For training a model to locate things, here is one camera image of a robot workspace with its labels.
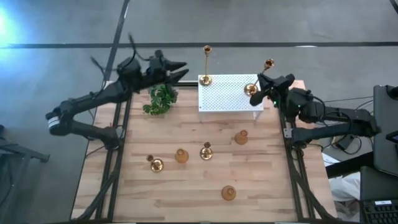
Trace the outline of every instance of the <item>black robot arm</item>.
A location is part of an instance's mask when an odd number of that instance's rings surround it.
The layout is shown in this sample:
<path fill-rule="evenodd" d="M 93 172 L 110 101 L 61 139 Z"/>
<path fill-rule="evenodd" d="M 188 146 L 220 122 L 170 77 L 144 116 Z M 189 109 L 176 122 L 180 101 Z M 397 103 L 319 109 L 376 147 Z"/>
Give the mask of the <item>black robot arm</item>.
<path fill-rule="evenodd" d="M 167 60 L 161 50 L 156 50 L 155 55 L 148 61 L 149 67 L 143 74 L 138 60 L 134 56 L 127 58 L 118 65 L 119 78 L 115 82 L 96 93 L 61 102 L 52 112 L 45 115 L 50 133 L 56 136 L 77 134 L 85 138 L 100 139 L 107 149 L 117 149 L 120 142 L 115 128 L 98 128 L 75 121 L 73 117 L 107 103 L 127 101 L 133 93 L 139 93 L 145 88 L 158 84 L 165 84 L 173 93 L 171 86 L 188 73 L 188 69 L 169 73 L 184 67 L 186 63 Z"/>
<path fill-rule="evenodd" d="M 286 121 L 293 123 L 298 118 L 306 123 L 319 121 L 339 121 L 343 124 L 336 124 L 322 128 L 292 128 L 285 130 L 285 136 L 290 136 L 293 147 L 305 147 L 306 143 L 314 139 L 321 139 L 344 134 L 372 137 L 380 132 L 376 120 L 367 110 L 353 110 L 346 108 L 334 108 L 325 106 L 322 103 L 313 101 L 318 99 L 311 94 L 310 90 L 299 88 L 289 89 L 295 77 L 290 74 L 286 77 L 276 79 L 269 78 L 260 73 L 257 75 L 261 90 L 255 93 L 250 104 L 258 105 L 266 96 L 274 102 Z"/>

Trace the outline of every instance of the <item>wooden tabletop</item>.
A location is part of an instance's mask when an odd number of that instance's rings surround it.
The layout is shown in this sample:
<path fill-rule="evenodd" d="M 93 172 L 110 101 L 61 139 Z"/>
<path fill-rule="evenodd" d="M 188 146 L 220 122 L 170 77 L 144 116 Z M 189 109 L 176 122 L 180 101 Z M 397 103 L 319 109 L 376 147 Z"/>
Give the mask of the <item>wooden tabletop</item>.
<path fill-rule="evenodd" d="M 303 81 L 294 86 L 305 88 Z M 208 113 L 200 123 L 197 89 L 178 92 L 176 104 L 160 116 L 143 113 L 142 106 L 150 102 L 146 91 L 133 97 L 114 222 L 296 221 L 279 116 L 272 103 L 266 101 L 257 123 L 251 113 Z M 114 108 L 100 106 L 95 125 L 109 126 Z M 297 125 L 310 127 L 300 121 Z M 248 131 L 245 145 L 234 141 L 242 129 Z M 199 152 L 207 141 L 214 156 L 204 161 Z M 100 146 L 100 141 L 90 142 L 87 153 Z M 178 148 L 189 153 L 186 164 L 175 160 Z M 149 154 L 164 161 L 163 171 L 151 171 Z M 83 213 L 98 193 L 105 155 L 100 150 L 86 158 L 72 217 Z M 304 159 L 311 191 L 336 216 L 320 149 L 306 148 Z M 225 185 L 236 189 L 234 200 L 221 197 Z M 301 198 L 305 210 L 303 194 Z"/>

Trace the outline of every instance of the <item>gold candle holder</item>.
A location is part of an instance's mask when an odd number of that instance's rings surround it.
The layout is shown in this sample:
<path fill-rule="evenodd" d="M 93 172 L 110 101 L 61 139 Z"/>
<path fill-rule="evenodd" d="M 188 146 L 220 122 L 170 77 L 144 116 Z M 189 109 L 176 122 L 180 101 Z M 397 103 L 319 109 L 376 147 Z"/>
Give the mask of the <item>gold candle holder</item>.
<path fill-rule="evenodd" d="M 206 59 L 205 59 L 205 75 L 202 75 L 199 78 L 199 83 L 203 86 L 208 86 L 213 82 L 213 79 L 209 75 L 207 75 L 207 58 L 211 52 L 211 47 L 209 45 L 206 45 L 203 47 L 203 50 L 205 51 L 205 57 L 206 57 Z"/>
<path fill-rule="evenodd" d="M 153 172 L 160 172 L 164 168 L 163 160 L 162 159 L 154 159 L 153 155 L 148 155 L 147 161 L 150 162 L 150 169 Z"/>
<path fill-rule="evenodd" d="M 264 62 L 264 69 L 263 69 L 262 73 L 264 74 L 264 72 L 266 70 L 272 68 L 274 65 L 275 65 L 274 59 L 272 59 L 272 58 L 267 59 Z M 257 82 L 258 81 L 259 81 L 259 79 L 257 79 L 254 84 L 250 83 L 250 84 L 247 84 L 246 86 L 244 86 L 244 89 L 243 89 L 244 94 L 246 94 L 247 96 L 252 96 L 253 94 L 257 93 L 257 91 L 258 91 Z"/>
<path fill-rule="evenodd" d="M 203 160 L 209 160 L 213 157 L 213 150 L 211 150 L 210 146 L 210 142 L 206 142 L 204 147 L 200 149 L 199 155 Z"/>

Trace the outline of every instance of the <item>pegboard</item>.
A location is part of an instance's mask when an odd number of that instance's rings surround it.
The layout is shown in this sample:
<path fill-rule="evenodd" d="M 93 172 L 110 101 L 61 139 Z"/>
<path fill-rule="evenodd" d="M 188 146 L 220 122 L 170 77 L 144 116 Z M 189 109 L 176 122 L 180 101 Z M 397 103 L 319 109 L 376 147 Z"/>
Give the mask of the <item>pegboard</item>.
<path fill-rule="evenodd" d="M 257 106 L 250 105 L 250 96 L 243 92 L 247 84 L 256 82 L 256 74 L 209 76 L 213 79 L 211 85 L 198 85 L 199 112 L 264 110 L 262 103 Z"/>

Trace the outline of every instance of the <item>green plant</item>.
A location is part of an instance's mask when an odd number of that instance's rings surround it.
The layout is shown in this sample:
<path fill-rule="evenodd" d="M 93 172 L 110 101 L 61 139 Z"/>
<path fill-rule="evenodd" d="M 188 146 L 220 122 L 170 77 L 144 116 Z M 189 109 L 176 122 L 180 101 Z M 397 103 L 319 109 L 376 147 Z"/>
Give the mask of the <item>green plant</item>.
<path fill-rule="evenodd" d="M 171 95 L 165 85 L 152 86 L 148 89 L 150 95 L 150 105 L 144 105 L 142 109 L 150 115 L 159 115 L 168 112 L 171 105 L 177 102 L 178 93 L 172 88 Z"/>

